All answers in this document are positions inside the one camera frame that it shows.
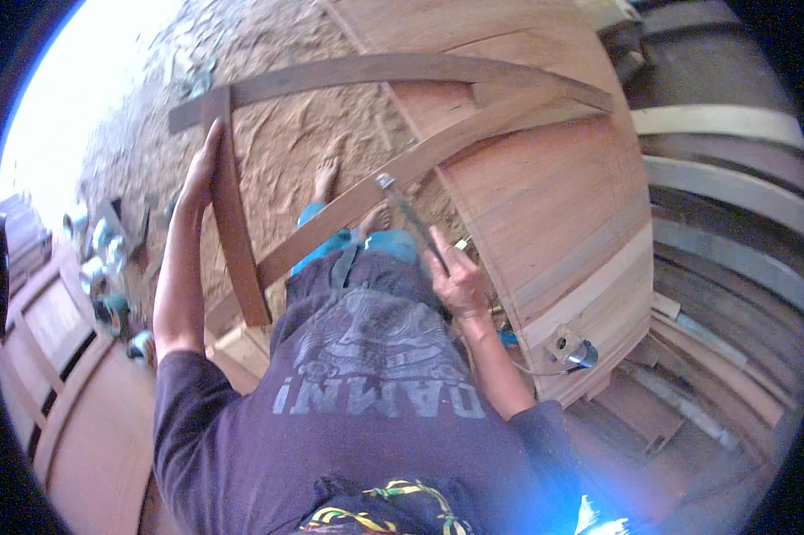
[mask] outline dirt floor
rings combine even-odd
[[[78,198],[95,208],[122,197],[129,230],[140,227],[145,198],[152,212],[147,251],[124,271],[124,290],[142,319],[150,320],[157,277],[144,271],[164,248],[165,205],[178,193],[202,130],[167,130],[167,112],[182,102],[185,71],[214,62],[221,84],[300,62],[357,53],[342,31],[309,0],[188,1],[153,40],[145,80],[123,106],[99,124],[90,140]],[[361,180],[416,142],[377,84],[313,91],[253,104],[233,115],[242,196],[256,257],[261,258],[296,228],[313,191],[316,163],[335,154],[342,166],[337,191]],[[466,237],[449,196],[432,176],[411,187],[415,208],[429,223]],[[395,213],[396,225],[401,223]],[[211,210],[202,236],[202,282],[206,307],[231,289]],[[284,309],[282,281],[268,290],[275,317]]]

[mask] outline person's left hand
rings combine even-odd
[[[220,139],[224,132],[224,123],[215,119],[208,129],[206,142],[194,155],[188,167],[188,177],[182,186],[178,203],[185,207],[199,210],[201,213],[212,202],[212,180],[218,165]]]

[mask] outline t-shirt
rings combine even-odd
[[[438,507],[455,531],[433,532],[573,533],[581,498],[557,402],[504,421],[419,266],[360,251],[338,290],[338,257],[289,280],[271,364],[251,394],[201,354],[161,363],[154,469],[178,521],[200,533],[342,520],[429,532],[423,515]],[[434,500],[405,509],[400,495]]]

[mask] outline person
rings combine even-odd
[[[153,315],[154,472],[182,529],[573,533],[581,495],[560,407],[525,388],[482,273],[434,227],[448,272],[381,230],[380,210],[311,253],[287,281],[265,376],[249,395],[232,389],[204,356],[200,281],[221,132],[191,162]],[[299,224],[337,167],[319,166]]]

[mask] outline metal tool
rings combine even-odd
[[[414,224],[414,227],[416,227],[416,231],[420,235],[420,238],[422,241],[425,241],[426,247],[428,247],[429,250],[434,253],[434,256],[438,258],[440,265],[444,267],[444,273],[449,275],[450,269],[446,266],[446,261],[444,260],[444,257],[441,256],[440,251],[438,251],[438,246],[436,243],[434,243],[431,233],[429,233],[429,227],[427,227],[426,223],[422,222],[422,220],[417,216],[416,212],[408,201],[396,191],[396,188],[393,187],[394,182],[396,182],[396,179],[387,173],[381,173],[375,177],[375,183],[378,184],[378,187],[384,191],[386,198],[392,203],[395,203],[405,219]]]

